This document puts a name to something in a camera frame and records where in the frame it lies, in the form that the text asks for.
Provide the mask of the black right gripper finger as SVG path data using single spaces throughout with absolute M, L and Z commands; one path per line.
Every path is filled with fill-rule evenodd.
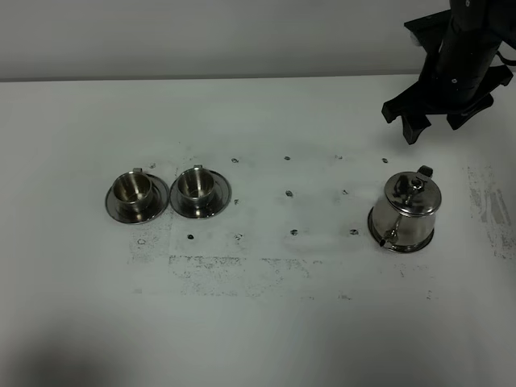
M 424 114 L 402 114 L 402 134 L 409 145 L 415 144 L 421 133 L 431 125 Z

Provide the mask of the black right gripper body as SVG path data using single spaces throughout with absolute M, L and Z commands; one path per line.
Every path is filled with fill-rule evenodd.
M 384 103 L 391 123 L 402 114 L 444 114 L 454 130 L 493 105 L 492 92 L 507 86 L 512 60 L 494 66 L 501 44 L 514 46 L 514 2 L 452 1 L 439 50 L 427 53 L 418 80 Z

